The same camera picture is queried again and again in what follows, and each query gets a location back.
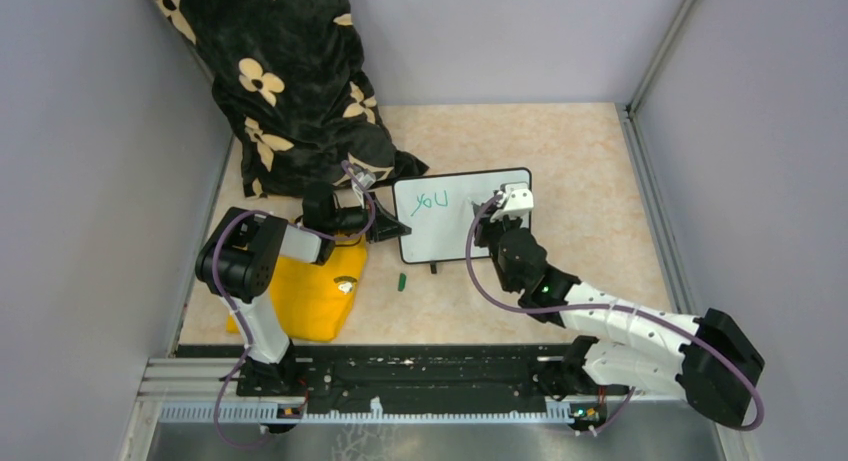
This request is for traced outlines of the white whiteboard black frame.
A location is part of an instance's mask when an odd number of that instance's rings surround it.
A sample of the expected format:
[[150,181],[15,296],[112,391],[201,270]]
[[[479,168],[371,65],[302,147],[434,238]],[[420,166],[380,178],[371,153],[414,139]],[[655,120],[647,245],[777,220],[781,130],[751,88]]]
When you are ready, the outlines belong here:
[[406,264],[462,261],[474,208],[505,184],[532,186],[526,167],[449,173],[403,179],[392,186],[395,215],[411,229],[400,237]]

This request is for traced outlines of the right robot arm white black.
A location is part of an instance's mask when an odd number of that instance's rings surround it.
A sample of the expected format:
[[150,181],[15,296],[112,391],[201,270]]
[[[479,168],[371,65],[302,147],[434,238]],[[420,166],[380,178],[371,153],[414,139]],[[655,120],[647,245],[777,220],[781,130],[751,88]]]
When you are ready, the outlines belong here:
[[509,305],[481,285],[468,261],[472,284],[492,305],[586,335],[577,356],[563,366],[576,393],[596,385],[624,385],[685,400],[707,419],[753,431],[765,418],[757,384],[765,361],[736,320],[710,308],[703,315],[660,311],[626,301],[566,273],[518,218],[502,213],[498,199],[473,208],[467,251],[485,248]]

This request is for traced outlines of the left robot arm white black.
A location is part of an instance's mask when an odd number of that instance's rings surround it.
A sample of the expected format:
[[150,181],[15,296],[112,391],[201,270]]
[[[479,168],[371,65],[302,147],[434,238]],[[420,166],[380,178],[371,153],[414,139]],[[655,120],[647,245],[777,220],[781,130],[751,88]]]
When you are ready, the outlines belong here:
[[236,392],[243,397],[291,395],[302,375],[294,345],[272,305],[279,258],[325,264],[341,241],[381,242],[411,234],[370,192],[359,206],[342,207],[327,183],[307,187],[302,216],[283,218],[230,208],[201,248],[195,276],[227,306],[245,343]]

